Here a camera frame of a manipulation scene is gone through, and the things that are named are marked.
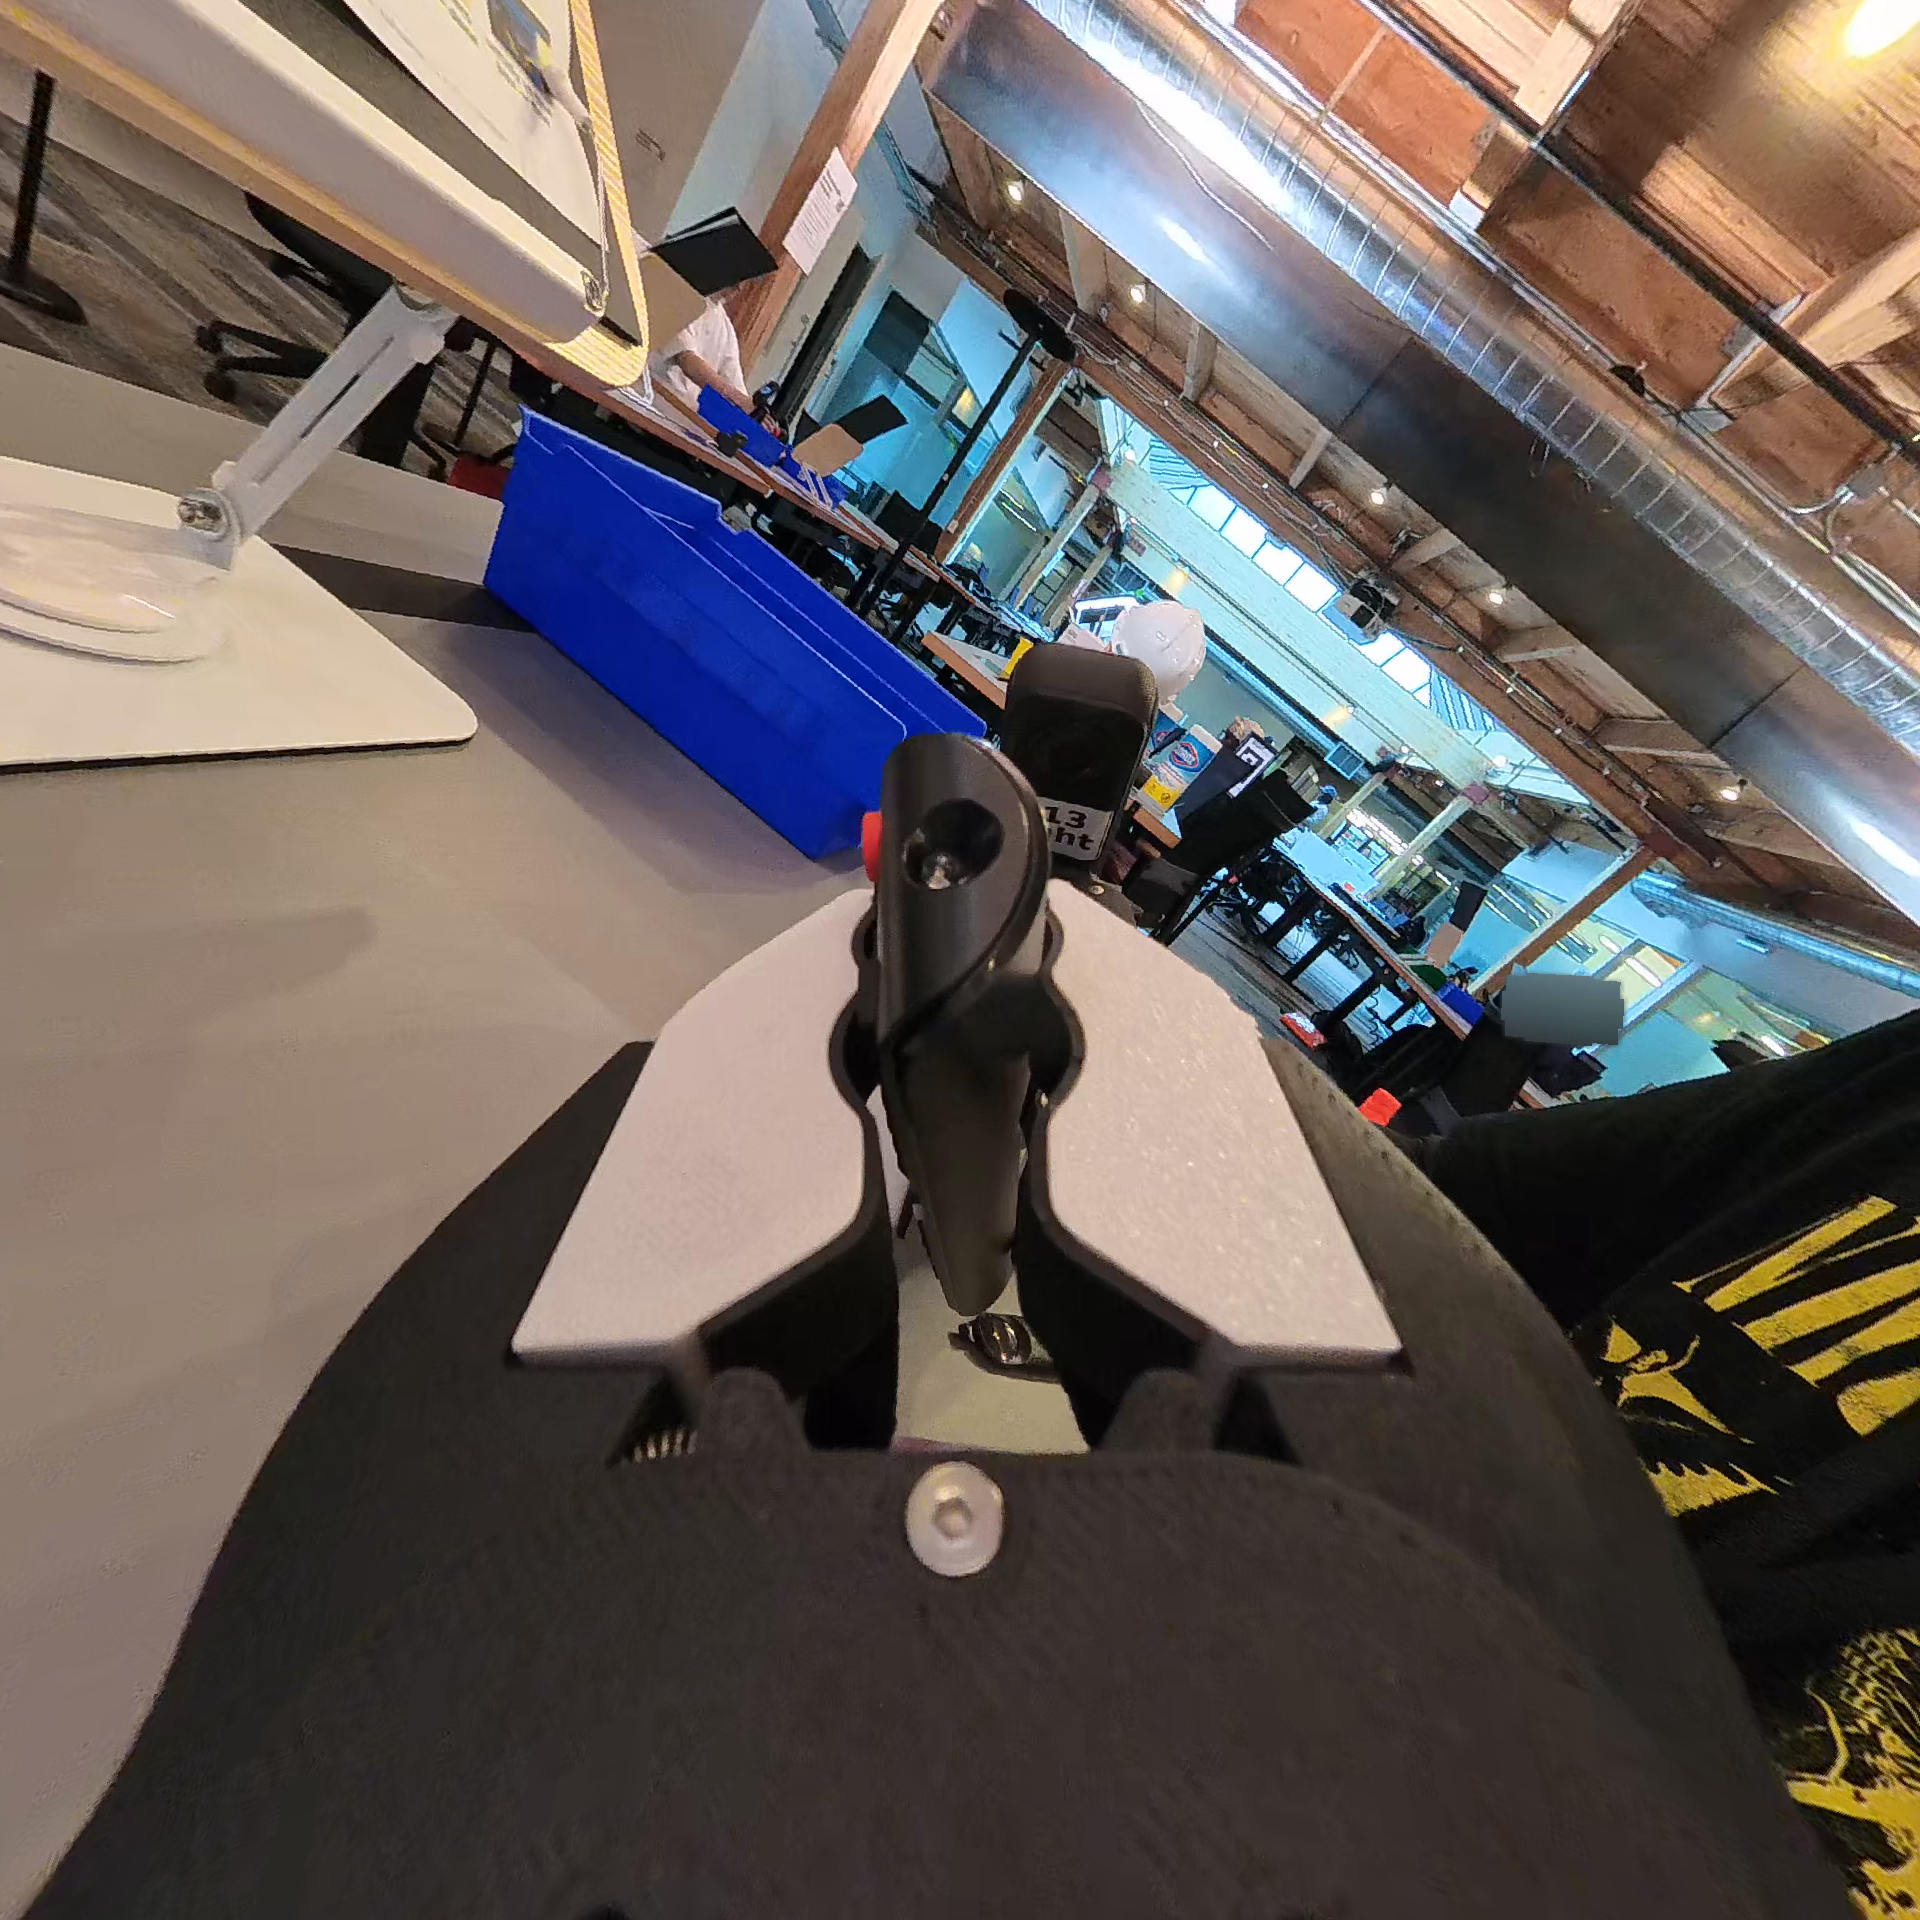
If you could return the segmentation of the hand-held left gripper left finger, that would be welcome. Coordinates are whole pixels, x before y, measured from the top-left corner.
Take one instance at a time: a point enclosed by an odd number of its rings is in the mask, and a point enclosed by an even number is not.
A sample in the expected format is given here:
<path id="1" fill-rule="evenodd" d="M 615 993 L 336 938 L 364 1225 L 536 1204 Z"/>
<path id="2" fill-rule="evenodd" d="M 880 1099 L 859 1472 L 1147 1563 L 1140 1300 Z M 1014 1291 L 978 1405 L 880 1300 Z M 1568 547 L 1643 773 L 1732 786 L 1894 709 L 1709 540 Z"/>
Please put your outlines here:
<path id="1" fill-rule="evenodd" d="M 901 1281 L 846 891 L 666 1024 L 516 1330 L 516 1362 L 638 1364 L 698 1409 L 775 1379 L 818 1449 L 895 1438 Z"/>

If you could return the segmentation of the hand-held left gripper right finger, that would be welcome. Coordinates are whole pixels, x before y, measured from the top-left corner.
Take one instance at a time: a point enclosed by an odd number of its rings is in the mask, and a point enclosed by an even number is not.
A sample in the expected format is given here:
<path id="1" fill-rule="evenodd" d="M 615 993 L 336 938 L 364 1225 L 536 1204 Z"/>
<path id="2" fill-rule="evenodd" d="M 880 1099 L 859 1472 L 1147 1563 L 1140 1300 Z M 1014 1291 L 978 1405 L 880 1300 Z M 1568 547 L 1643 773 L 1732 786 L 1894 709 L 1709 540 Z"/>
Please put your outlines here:
<path id="1" fill-rule="evenodd" d="M 1056 880 L 1016 1297 L 1080 1449 L 1144 1373 L 1387 1381 L 1405 1340 L 1266 1053 L 1206 974 Z"/>

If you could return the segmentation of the black remote control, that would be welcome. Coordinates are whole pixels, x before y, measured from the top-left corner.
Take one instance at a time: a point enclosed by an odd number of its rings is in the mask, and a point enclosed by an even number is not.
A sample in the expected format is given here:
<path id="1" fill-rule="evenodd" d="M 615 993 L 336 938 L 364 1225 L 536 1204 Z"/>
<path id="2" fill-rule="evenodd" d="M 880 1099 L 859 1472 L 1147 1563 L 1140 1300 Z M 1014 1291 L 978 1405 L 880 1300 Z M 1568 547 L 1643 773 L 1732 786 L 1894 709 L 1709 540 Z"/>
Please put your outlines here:
<path id="1" fill-rule="evenodd" d="M 854 1005 L 933 1276 L 972 1320 L 1014 1277 L 1034 1077 L 1067 1053 L 1048 833 L 1030 781 L 960 734 L 892 752 L 876 821 Z"/>

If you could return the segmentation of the blue plastic bin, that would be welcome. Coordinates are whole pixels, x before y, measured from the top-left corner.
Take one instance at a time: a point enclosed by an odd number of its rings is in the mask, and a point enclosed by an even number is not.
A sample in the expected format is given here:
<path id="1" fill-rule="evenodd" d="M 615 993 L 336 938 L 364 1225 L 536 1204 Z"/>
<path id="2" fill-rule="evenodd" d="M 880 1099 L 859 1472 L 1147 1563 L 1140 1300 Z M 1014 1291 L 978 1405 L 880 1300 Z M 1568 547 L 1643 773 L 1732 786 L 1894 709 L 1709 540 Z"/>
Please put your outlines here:
<path id="1" fill-rule="evenodd" d="M 487 589 L 812 859 L 908 737 L 987 724 L 717 500 L 525 413 Z"/>

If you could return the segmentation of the grey desk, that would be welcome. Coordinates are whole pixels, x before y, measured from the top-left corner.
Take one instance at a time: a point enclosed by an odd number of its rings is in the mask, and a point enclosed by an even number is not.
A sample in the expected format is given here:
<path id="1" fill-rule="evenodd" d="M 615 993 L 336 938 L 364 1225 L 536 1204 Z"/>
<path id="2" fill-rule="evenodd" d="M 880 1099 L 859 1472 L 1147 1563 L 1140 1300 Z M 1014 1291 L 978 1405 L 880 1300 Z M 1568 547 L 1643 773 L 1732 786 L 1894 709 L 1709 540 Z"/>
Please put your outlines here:
<path id="1" fill-rule="evenodd" d="M 376 1290 L 615 1049 L 858 878 L 490 602 L 494 522 L 343 462 L 271 530 L 470 742 L 4 774 L 4 1916 Z"/>

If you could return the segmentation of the row of work tables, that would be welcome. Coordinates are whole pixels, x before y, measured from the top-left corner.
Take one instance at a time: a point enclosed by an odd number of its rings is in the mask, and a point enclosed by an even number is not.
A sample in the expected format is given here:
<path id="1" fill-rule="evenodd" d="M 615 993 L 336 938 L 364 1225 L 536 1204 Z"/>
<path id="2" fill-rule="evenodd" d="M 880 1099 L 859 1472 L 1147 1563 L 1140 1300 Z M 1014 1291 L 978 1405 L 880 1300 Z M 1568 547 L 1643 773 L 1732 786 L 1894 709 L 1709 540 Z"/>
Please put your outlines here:
<path id="1" fill-rule="evenodd" d="M 1462 1066 L 1477 1026 L 1462 1008 L 1469 996 L 1446 996 L 1438 974 L 1398 953 L 1359 902 L 1330 891 L 1284 849 L 1279 864 L 1279 913 L 1259 938 L 1279 979 L 1300 987 L 1325 961 L 1352 974 L 1350 987 L 1330 1005 L 1294 1014 L 1302 1044 L 1346 1089 L 1370 1094 L 1379 1089 L 1415 1098 L 1440 1085 Z"/>

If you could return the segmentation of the black pole stand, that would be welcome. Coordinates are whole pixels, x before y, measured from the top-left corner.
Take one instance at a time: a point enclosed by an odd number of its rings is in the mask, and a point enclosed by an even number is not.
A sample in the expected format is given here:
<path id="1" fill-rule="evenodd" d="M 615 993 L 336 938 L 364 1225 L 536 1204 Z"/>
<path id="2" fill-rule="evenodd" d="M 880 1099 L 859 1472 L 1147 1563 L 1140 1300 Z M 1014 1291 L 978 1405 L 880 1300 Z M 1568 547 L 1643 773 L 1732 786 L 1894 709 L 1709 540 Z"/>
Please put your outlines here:
<path id="1" fill-rule="evenodd" d="M 1016 377 L 1027 368 L 1027 364 L 1040 353 L 1061 365 L 1069 365 L 1075 357 L 1075 345 L 1069 331 L 1048 315 L 1048 312 L 1030 294 L 1021 293 L 1019 289 L 1010 289 L 1002 298 L 1002 307 L 1010 322 L 1019 328 L 1019 336 L 1012 350 L 1012 357 L 1002 373 L 992 395 L 984 397 L 976 408 L 974 420 L 967 426 L 962 438 L 955 443 L 951 459 L 936 474 L 933 484 L 928 486 L 923 500 L 908 515 L 903 525 L 895 530 L 895 547 L 884 557 L 868 568 L 862 577 L 854 597 L 847 602 L 851 611 L 858 616 L 867 616 L 872 611 L 872 604 L 882 592 L 888 589 L 899 570 L 914 555 L 918 542 L 923 540 L 926 530 L 933 525 L 936 516 L 936 508 L 946 489 L 951 486 L 952 478 L 967 466 L 968 452 L 978 443 L 981 434 L 992 426 L 994 413 L 998 412 L 1007 392 L 1016 385 Z"/>

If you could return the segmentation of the small blue bin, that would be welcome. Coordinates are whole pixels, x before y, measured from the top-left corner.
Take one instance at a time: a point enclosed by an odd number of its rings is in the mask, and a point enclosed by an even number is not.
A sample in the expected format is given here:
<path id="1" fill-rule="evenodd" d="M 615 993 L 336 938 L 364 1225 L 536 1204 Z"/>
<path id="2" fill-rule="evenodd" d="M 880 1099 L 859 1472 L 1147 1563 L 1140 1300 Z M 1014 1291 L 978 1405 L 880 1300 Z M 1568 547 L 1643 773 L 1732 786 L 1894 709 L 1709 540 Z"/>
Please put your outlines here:
<path id="1" fill-rule="evenodd" d="M 775 472 L 789 464 L 789 443 L 776 417 L 739 408 L 717 389 L 700 392 L 698 412 L 727 456 Z"/>

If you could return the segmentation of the white paper notice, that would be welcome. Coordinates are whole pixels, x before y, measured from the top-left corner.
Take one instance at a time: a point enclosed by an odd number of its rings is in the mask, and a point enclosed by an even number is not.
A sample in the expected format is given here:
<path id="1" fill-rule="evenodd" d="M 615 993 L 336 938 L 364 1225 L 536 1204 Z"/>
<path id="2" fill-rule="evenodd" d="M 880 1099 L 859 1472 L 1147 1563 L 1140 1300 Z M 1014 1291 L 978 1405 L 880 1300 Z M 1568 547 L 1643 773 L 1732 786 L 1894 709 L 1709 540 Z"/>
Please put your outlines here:
<path id="1" fill-rule="evenodd" d="M 858 172 L 838 148 L 829 148 L 820 173 L 784 232 L 784 259 L 802 274 L 818 267 L 822 252 L 858 198 Z"/>

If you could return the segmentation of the yellow black patterned pants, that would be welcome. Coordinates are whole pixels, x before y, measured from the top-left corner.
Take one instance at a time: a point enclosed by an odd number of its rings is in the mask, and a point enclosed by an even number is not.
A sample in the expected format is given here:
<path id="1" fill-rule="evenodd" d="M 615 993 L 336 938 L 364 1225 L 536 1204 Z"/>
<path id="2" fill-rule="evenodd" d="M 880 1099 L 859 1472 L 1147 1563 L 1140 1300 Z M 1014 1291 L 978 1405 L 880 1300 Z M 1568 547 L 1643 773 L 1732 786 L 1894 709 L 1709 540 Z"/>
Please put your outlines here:
<path id="1" fill-rule="evenodd" d="M 1918 1900 L 1918 1012 L 1403 1139 L 1568 1333 L 1859 1916 Z"/>

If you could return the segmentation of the black office chair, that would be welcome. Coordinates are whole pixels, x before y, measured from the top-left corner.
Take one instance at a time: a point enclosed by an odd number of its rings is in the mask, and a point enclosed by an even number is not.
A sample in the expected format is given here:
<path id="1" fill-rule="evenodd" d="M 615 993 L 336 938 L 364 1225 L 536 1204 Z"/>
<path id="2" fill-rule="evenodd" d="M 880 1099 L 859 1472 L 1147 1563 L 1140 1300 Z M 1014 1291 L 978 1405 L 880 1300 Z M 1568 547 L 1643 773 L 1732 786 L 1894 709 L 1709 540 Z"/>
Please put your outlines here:
<path id="1" fill-rule="evenodd" d="M 299 282 L 336 302 L 349 330 L 394 289 L 390 274 L 339 248 L 323 234 L 302 226 L 274 204 L 245 194 L 245 205 L 263 234 L 274 240 L 271 273 L 280 282 Z M 238 377 L 306 382 L 330 360 L 330 350 L 279 340 L 253 328 L 220 321 L 202 324 L 194 340 L 196 347 L 210 355 L 202 386 L 215 401 L 235 401 Z"/>

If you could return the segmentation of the printed instruction sheet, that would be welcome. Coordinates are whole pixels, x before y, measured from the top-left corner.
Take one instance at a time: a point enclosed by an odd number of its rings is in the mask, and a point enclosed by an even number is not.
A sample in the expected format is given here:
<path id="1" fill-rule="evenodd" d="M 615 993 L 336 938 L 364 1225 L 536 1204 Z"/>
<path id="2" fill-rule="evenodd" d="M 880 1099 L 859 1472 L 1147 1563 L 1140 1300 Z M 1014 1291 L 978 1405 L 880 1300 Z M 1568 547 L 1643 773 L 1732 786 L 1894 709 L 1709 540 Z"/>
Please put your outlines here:
<path id="1" fill-rule="evenodd" d="M 349 3 L 428 92 L 475 133 L 515 141 L 559 120 L 586 128 L 570 3 Z"/>

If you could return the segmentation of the black floor stand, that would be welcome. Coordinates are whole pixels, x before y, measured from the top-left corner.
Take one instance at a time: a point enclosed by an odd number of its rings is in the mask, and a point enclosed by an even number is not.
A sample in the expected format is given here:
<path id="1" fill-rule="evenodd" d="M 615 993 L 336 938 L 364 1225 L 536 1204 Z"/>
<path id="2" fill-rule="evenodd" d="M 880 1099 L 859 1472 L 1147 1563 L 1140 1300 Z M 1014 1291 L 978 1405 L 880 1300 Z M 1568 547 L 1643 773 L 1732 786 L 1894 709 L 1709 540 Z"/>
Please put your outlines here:
<path id="1" fill-rule="evenodd" d="M 13 226 L 2 264 L 2 299 L 27 307 L 58 324 L 83 330 L 87 324 L 83 302 L 32 265 L 54 101 L 58 81 L 45 70 L 37 70 L 32 75 L 30 120 L 15 178 Z"/>

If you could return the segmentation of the silver ventilation duct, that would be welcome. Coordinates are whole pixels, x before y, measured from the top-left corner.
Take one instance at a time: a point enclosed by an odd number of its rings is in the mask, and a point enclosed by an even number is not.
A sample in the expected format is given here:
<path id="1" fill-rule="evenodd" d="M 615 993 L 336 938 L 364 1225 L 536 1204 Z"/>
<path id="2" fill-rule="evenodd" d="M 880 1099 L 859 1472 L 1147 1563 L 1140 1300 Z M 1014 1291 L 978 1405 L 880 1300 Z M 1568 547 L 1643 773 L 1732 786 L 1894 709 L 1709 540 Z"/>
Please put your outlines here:
<path id="1" fill-rule="evenodd" d="M 1172 4 L 1037 3 L 1052 29 L 1308 242 L 1394 322 L 1568 459 L 1765 636 L 1903 749 L 1918 738 L 1915 620 L 1870 589 L 1699 432 L 1605 370 L 1413 181 Z"/>

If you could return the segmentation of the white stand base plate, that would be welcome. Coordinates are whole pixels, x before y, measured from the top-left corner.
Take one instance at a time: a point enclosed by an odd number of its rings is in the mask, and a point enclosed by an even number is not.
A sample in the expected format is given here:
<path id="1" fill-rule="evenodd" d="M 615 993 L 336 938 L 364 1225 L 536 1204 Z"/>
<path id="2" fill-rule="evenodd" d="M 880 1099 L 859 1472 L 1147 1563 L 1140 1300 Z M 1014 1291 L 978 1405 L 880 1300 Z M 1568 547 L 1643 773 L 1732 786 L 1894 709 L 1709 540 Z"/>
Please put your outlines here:
<path id="1" fill-rule="evenodd" d="M 180 497 L 4 459 L 7 773 L 475 734 L 464 699 L 263 537 L 450 324 L 394 286 L 238 459 Z"/>

